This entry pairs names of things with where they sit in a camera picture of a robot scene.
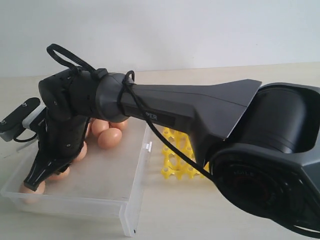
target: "table surface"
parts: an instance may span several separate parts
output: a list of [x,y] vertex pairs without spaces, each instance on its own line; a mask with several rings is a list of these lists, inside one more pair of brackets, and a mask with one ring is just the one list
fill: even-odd
[[[43,76],[0,78],[0,119],[21,102],[38,97]],[[223,67],[137,72],[138,84],[212,85],[254,79],[263,84],[291,82],[320,87],[320,62],[264,66]],[[165,180],[161,143],[154,144],[147,169],[137,240],[310,239],[290,232],[267,219],[249,215],[222,197],[207,179]],[[24,152],[20,143],[0,141],[0,187],[19,163]],[[0,238],[10,240],[105,240],[118,236],[112,226],[78,219],[19,212],[9,199],[0,198]]]

